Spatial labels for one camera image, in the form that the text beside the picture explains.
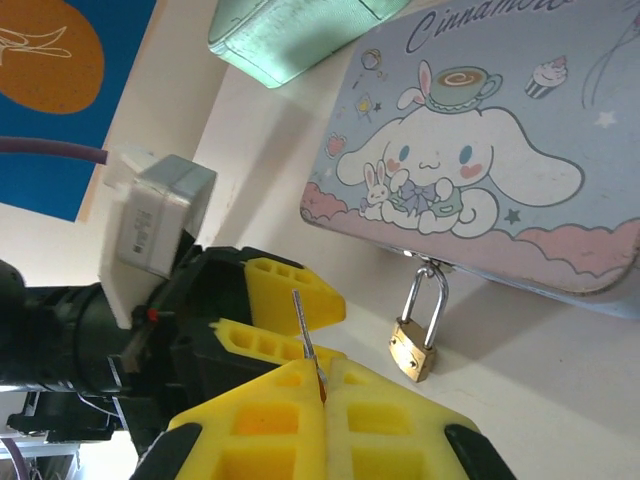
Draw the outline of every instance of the brass padlock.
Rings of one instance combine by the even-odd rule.
[[[428,278],[436,277],[440,287],[438,303],[426,330],[411,318],[413,306],[418,297],[420,282],[425,276]],[[436,356],[433,342],[448,298],[449,285],[442,270],[431,260],[425,262],[416,272],[407,303],[405,303],[402,315],[396,320],[391,340],[389,340],[389,349],[393,359],[414,382],[421,382],[427,378],[431,371]]]

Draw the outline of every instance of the cupcake drawing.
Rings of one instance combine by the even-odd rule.
[[[531,98],[539,100],[562,85],[568,75],[567,58],[565,56],[558,57],[551,62],[538,65],[524,91]]]

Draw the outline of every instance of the cartoon dog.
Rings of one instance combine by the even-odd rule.
[[[451,230],[472,238],[491,230],[498,218],[495,197],[472,187],[487,175],[506,196],[529,206],[554,205],[578,192],[582,171],[536,150],[513,114],[479,110],[477,104],[462,113],[434,111],[428,108],[434,101],[426,61],[419,79],[420,88],[403,92],[398,108],[424,106],[387,123],[338,162],[340,181],[357,185],[367,163],[384,161],[391,197],[382,203],[382,220],[423,234]]]

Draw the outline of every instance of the mint green box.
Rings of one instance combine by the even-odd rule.
[[[220,0],[209,49],[269,88],[284,85],[410,0]]]

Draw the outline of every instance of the padlock shackle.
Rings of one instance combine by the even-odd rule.
[[[429,261],[421,266],[416,271],[416,276],[413,279],[413,283],[411,284],[411,289],[409,290],[409,297],[407,298],[407,302],[404,305],[404,309],[402,310],[402,315],[398,319],[400,323],[408,323],[411,318],[411,313],[413,312],[413,306],[416,303],[416,299],[418,298],[418,291],[420,290],[420,283],[422,282],[423,277],[436,277],[438,280],[438,303],[436,303],[436,307],[433,311],[433,315],[431,316],[431,321],[429,322],[429,326],[426,330],[426,336],[424,339],[425,348],[433,347],[433,342],[436,337],[436,330],[438,329],[438,324],[440,323],[440,318],[442,318],[442,314],[444,313],[444,309],[447,306],[447,300],[449,299],[449,284],[447,282],[444,273],[442,270]]]

